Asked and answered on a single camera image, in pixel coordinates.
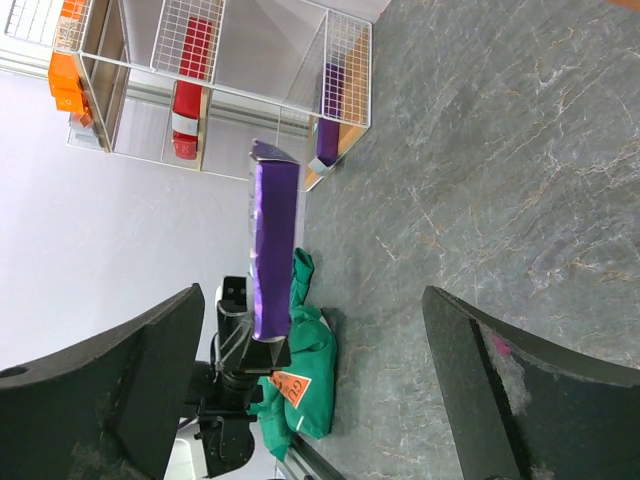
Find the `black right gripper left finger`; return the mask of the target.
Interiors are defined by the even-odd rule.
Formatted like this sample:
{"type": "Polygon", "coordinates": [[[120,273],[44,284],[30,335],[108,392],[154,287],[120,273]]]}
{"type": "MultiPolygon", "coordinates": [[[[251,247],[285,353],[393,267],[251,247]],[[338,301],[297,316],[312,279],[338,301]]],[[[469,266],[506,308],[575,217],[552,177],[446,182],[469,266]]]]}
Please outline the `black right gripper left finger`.
{"type": "Polygon", "coordinates": [[[2,370],[2,478],[163,478],[204,310],[194,284],[119,326],[2,370]]]}

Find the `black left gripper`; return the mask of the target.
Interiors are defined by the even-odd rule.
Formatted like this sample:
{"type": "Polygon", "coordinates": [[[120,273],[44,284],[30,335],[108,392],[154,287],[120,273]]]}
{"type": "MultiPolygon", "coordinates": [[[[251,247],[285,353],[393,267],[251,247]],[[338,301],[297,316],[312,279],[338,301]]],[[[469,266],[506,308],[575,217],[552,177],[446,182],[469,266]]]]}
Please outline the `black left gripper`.
{"type": "Polygon", "coordinates": [[[261,342],[248,319],[223,319],[211,341],[210,360],[194,363],[184,421],[207,430],[255,421],[250,406],[262,400],[259,380],[291,363],[287,338],[261,342]]]}

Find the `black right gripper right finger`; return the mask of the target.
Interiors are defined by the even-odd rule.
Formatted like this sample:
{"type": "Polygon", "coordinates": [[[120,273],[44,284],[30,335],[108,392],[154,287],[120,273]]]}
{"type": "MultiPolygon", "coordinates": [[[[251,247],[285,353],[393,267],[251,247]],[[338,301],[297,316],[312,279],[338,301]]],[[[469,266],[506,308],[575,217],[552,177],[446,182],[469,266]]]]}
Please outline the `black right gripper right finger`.
{"type": "Polygon", "coordinates": [[[636,479],[639,372],[496,319],[447,291],[425,329],[466,479],[636,479]]]}

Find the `purple silver R&O box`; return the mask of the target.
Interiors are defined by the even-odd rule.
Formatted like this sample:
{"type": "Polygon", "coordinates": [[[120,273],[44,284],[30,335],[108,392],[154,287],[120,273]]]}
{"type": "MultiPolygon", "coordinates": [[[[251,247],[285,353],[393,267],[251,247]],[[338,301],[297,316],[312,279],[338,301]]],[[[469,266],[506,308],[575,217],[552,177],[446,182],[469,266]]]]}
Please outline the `purple silver R&O box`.
{"type": "Polygon", "coordinates": [[[290,331],[289,302],[301,164],[261,140],[252,144],[250,195],[254,338],[279,341],[290,331]]]}

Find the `purple silver toothpaste box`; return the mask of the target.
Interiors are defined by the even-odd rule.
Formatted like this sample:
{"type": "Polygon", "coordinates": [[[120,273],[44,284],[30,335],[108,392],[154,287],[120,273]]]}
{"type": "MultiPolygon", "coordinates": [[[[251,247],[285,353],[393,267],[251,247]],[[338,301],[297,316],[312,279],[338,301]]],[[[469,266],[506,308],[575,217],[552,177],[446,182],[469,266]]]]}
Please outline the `purple silver toothpaste box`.
{"type": "Polygon", "coordinates": [[[309,168],[317,175],[329,174],[338,160],[341,102],[344,93],[344,68],[326,63],[320,76],[322,87],[321,116],[314,126],[315,156],[309,168]]]}

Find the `orange box with label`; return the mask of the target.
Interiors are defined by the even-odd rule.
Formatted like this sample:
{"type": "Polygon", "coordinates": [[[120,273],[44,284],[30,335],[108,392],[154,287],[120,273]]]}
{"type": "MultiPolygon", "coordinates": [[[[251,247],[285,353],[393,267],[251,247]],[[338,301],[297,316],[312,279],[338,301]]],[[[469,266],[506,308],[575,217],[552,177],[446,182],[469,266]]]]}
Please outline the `orange box with label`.
{"type": "Polygon", "coordinates": [[[53,37],[53,51],[47,73],[49,90],[59,111],[71,114],[81,128],[93,123],[89,102],[81,83],[80,71],[71,51],[78,48],[86,2],[64,1],[53,37]]]}

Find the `red silver R&O box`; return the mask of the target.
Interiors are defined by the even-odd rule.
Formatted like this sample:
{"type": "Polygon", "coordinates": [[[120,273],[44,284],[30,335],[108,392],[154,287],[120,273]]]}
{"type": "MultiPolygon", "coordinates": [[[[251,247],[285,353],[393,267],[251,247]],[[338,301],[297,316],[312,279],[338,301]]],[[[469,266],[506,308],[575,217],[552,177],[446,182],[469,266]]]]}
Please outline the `red silver R&O box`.
{"type": "MultiPolygon", "coordinates": [[[[210,20],[191,16],[187,23],[179,74],[196,80],[209,76],[209,54],[213,24],[210,20]]],[[[203,86],[184,80],[174,84],[171,107],[172,144],[177,158],[197,159],[198,128],[203,86]]]]}

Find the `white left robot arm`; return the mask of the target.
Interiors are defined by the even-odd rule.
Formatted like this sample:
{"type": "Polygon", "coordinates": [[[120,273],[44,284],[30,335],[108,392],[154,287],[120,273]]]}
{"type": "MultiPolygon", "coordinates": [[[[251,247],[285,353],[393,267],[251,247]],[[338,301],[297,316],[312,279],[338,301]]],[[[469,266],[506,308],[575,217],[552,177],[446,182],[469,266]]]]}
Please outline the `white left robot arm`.
{"type": "Polygon", "coordinates": [[[255,450],[250,426],[257,421],[249,410],[264,399],[259,381],[290,363],[286,338],[257,341],[252,323],[240,317],[219,322],[210,360],[194,363],[178,426],[198,425],[194,438],[202,443],[208,478],[248,463],[255,450]]]}

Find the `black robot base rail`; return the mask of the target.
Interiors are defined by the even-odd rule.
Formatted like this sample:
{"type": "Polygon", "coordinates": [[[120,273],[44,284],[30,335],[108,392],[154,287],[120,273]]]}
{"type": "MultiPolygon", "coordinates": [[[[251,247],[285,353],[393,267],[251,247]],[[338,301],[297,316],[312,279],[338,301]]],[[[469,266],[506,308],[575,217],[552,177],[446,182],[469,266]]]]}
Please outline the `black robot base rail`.
{"type": "Polygon", "coordinates": [[[308,442],[295,435],[285,459],[276,461],[276,469],[288,480],[345,480],[345,477],[308,442]]]}

